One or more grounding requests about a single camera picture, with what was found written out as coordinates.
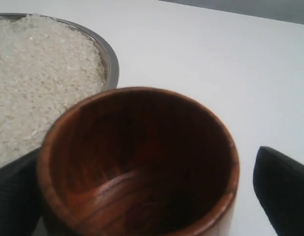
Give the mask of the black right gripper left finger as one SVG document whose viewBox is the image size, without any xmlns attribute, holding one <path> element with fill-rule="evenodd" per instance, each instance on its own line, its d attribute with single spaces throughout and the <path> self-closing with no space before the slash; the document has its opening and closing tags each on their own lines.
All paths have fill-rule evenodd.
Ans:
<svg viewBox="0 0 304 236">
<path fill-rule="evenodd" d="M 0 168 L 0 236 L 31 236 L 41 217 L 37 148 Z"/>
</svg>

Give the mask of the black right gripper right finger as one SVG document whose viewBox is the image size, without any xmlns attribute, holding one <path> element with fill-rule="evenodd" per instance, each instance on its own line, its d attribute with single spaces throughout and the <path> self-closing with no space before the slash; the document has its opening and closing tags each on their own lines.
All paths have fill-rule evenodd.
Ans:
<svg viewBox="0 0 304 236">
<path fill-rule="evenodd" d="M 253 188 L 279 236 L 304 236 L 304 165 L 271 148 L 260 147 Z"/>
</svg>

